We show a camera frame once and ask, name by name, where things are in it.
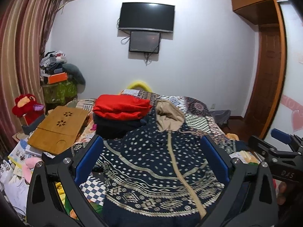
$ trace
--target pink heart sticker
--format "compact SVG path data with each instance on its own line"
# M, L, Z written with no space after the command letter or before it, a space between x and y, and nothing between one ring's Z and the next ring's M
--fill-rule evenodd
M292 129L294 132L303 129L303 115L300 115L298 110L291 113Z

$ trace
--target wooden door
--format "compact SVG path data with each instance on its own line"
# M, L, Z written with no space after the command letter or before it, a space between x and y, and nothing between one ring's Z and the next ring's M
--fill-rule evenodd
M254 89L245 115L245 123L260 135L273 106L281 68L280 29L260 28L260 51Z

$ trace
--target red stuffed toy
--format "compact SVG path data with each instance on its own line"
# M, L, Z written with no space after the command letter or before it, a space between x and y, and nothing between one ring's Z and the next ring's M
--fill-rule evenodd
M32 94L20 95L15 99L15 103L13 114L18 118L24 117L27 125L44 114L44 105L37 103L36 97Z

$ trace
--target book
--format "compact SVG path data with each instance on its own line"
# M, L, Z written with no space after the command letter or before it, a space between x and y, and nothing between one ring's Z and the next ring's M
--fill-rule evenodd
M34 148L31 145L27 145L25 148L25 153L41 158L43 151L40 149Z
M22 165L27 158L33 157L33 155L25 152L26 146L27 142L21 139L9 156L7 156L19 168L22 168Z

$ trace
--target blue handle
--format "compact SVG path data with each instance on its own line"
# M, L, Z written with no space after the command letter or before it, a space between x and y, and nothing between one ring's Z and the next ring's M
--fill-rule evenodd
M207 139L206 136L201 138L201 146L203 149L203 154L206 156L206 159L216 178L220 183L223 183L225 186L227 186L229 184L230 179L228 167L225 164L224 160L217 153L217 151L214 149L213 145Z
M290 144L291 143L291 137L289 134L286 134L285 132L278 130L278 129L272 129L271 135L273 138L277 139L278 141L284 143L284 144Z
M102 137L98 136L76 168L75 183L77 186L86 182L93 166L102 152L103 146L103 139Z

